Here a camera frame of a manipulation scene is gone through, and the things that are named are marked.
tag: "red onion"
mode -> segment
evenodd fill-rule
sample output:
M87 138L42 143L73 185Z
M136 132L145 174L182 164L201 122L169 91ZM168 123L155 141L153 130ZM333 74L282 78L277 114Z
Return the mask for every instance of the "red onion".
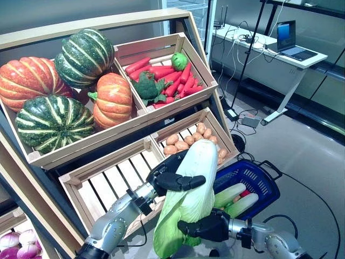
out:
M34 244L26 244L18 250L18 259L31 259L39 253L39 249Z
M0 259L17 259L18 247L10 247L2 250Z
M39 250L42 250L41 244L38 242L38 240L36 240L36 242L35 242L34 244L36 245L36 247L37 247Z
M19 233L10 232L0 238L0 247L15 247L19 244Z
M35 236L35 233L32 229L29 229L27 231L24 231L19 236L20 243L24 246L26 244L34 244L36 242L37 238Z

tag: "gray floor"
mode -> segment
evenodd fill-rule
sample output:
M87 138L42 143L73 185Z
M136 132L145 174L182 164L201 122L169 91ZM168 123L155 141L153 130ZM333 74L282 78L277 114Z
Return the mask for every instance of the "gray floor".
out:
M227 100L230 103L236 81L228 85ZM234 106L237 112L256 108L259 116L268 115L264 105L242 94ZM227 120L228 127L233 124ZM239 126L247 134L253 129ZM246 151L254 155L256 160L269 160L281 171L290 174L320 194L334 211L340 225L342 239L344 238L345 215L345 185L344 158L345 148L331 138L316 130L293 120L285 115L275 119L266 126L259 125L257 134L247 136ZM325 252L324 259L334 258L337 245L337 232L331 213L324 203L305 187L286 176L277 180L281 197L271 204L254 220L262 221L273 214L286 214L297 224L301 246L312 258L320 258ZM141 248L117 250L116 259L129 258L157 258L152 248L153 229L155 220L147 225L150 229L148 242ZM277 230L293 233L293 227L285 219L273 219L270 224ZM130 237L131 243L139 244L143 241L141 230ZM217 248L221 256L236 259L269 258L264 254L257 254L254 250L246 250L240 242L228 240L223 243L203 242L195 248L182 247L173 258L207 256L212 248ZM338 259L344 259L344 242L340 246Z

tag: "green cabbage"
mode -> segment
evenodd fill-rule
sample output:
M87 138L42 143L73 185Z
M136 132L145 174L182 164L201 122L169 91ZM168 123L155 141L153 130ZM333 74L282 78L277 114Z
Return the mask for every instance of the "green cabbage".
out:
M171 57L171 64L172 67L177 70L177 71L182 71L185 69L187 66L188 59L187 57L179 52L176 52L172 57Z
M199 140L188 150L176 173L183 176L204 175L206 183L187 192L167 191L153 240L160 258L171 256L182 244L197 246L201 243L200 238L185 236L177 223L179 220L196 222L210 215L215 201L213 182L217 162L217 148L209 140Z

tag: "white desk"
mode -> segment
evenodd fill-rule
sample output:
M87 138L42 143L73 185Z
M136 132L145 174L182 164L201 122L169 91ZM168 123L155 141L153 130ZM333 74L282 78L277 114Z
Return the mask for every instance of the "white desk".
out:
M242 70L242 64L237 61L237 50L239 59L242 63L244 63L246 57L245 51L249 48L250 44L239 41L238 36L250 34L253 34L253 32L250 32L249 30L245 30L242 28L239 28L237 30L237 27L226 24L224 28L217 30L217 37L219 38L216 41L216 43L219 42L220 39L224 39L226 35L225 40L227 44L225 47L223 59L222 51L217 51L215 47L213 48L212 59L218 62L223 62L225 66L231 69L234 69L234 66L236 66L236 70ZM253 44L253 49L249 57L249 61L252 61L247 64L244 73L244 76L252 78L253 80L258 81L259 83L262 83L263 85L266 85L285 95L278 109L272 114L270 114L268 117L266 117L262 121L263 124L268 124L273 119L287 111L285 106L287 102L290 100L292 94L295 92L300 82L302 81L305 73L307 72L307 69L310 66L327 58L327 55L318 53L316 56L300 62L298 60L286 56L276 56L273 53L274 51L268 51L263 48L263 44L269 45L276 42L277 40L275 38L271 38L257 33L256 42ZM233 64L232 54L227 56L229 49L233 43L235 44L233 47L235 56L234 59L236 62L235 65ZM264 59L264 55L262 53L265 56L268 56L267 59L269 60L274 57L272 62L266 62Z

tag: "robotic hand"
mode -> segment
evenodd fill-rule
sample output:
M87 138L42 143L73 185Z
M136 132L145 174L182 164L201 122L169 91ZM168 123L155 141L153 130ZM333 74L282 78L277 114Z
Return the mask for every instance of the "robotic hand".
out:
M149 205L155 197L165 196L167 190L180 192L203 185L206 179L202 175L189 177L175 174L186 153L187 150L171 155L149 173L146 183L135 191L127 190L127 194L95 222L75 259L109 258L137 216L142 212L148 215L152 211Z
M231 219L226 212L216 208L209 216L195 223L179 221L177 226L186 235L214 242L236 238L241 240L243 248L251 249L254 246L257 252L266 251L274 259L312 259L290 233L275 233L272 227L252 223L251 219Z

